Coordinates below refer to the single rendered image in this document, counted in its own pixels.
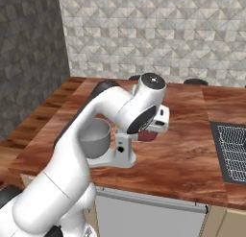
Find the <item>dark red round object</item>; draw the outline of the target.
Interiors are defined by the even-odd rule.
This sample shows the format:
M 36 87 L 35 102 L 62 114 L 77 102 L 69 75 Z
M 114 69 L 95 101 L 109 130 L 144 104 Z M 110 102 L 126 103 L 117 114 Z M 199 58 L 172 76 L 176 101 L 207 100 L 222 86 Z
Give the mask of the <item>dark red round object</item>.
M 138 134 L 138 141 L 151 142 L 156 139 L 158 134 L 153 131 L 144 130 Z

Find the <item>white stand mixer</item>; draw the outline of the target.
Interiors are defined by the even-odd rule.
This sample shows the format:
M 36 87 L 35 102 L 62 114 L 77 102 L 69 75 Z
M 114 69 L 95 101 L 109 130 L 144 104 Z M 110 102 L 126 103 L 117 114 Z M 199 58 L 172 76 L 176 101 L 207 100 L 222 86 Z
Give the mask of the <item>white stand mixer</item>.
M 111 166 L 118 168 L 131 168 L 135 165 L 136 155 L 133 151 L 132 141 L 138 139 L 138 134 L 127 134 L 123 130 L 115 131 L 115 146 L 109 149 L 99 158 L 89 159 L 87 162 L 89 167 Z M 123 147 L 124 152 L 117 150 L 118 147 Z

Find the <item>beige cupboard front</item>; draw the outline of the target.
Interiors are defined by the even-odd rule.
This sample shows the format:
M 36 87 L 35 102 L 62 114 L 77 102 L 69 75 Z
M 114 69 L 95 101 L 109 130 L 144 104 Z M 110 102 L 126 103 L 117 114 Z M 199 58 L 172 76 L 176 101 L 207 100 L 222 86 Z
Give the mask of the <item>beige cupboard front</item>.
M 246 210 L 210 205 L 199 237 L 246 237 Z

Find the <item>silver dishwasher door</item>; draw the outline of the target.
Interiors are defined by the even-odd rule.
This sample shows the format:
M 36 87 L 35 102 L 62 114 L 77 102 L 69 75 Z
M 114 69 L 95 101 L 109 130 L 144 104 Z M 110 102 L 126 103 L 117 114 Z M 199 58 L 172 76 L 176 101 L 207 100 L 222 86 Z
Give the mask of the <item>silver dishwasher door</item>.
M 100 237 L 199 237 L 208 214 L 98 196 Z

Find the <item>grey mixer bowl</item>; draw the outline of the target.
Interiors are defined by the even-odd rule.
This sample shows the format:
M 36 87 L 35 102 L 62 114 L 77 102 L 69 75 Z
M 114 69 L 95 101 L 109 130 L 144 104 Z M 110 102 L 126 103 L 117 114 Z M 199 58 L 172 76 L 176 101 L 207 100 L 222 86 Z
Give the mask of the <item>grey mixer bowl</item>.
M 92 122 L 81 131 L 80 144 L 86 158 L 96 159 L 102 156 L 111 144 L 111 125 L 103 119 L 93 119 Z

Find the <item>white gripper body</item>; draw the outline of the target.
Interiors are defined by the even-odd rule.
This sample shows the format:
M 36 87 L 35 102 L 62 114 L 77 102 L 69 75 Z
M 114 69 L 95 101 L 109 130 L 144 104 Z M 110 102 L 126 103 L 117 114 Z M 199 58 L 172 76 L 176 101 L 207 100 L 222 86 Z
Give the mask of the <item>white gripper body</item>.
M 169 123 L 163 120 L 153 120 L 147 130 L 157 133 L 165 133 L 168 131 Z

